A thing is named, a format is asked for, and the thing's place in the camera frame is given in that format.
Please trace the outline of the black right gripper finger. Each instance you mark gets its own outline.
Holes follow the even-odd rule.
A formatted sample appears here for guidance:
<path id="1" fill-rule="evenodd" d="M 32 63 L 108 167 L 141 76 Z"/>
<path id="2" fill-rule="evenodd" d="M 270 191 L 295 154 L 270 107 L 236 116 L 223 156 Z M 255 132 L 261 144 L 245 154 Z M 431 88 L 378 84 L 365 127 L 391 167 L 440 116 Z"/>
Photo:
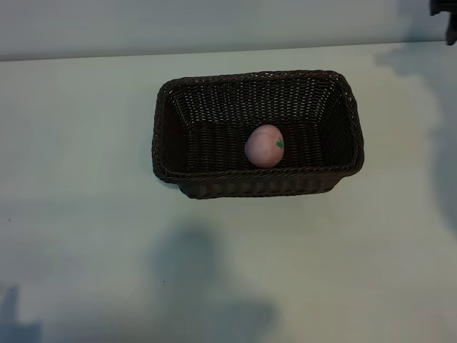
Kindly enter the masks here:
<path id="1" fill-rule="evenodd" d="M 449 14 L 446 29 L 446 44 L 454 45 L 457 40 L 457 1 L 456 0 L 430 0 L 430 15 L 435 16 L 442 12 Z"/>

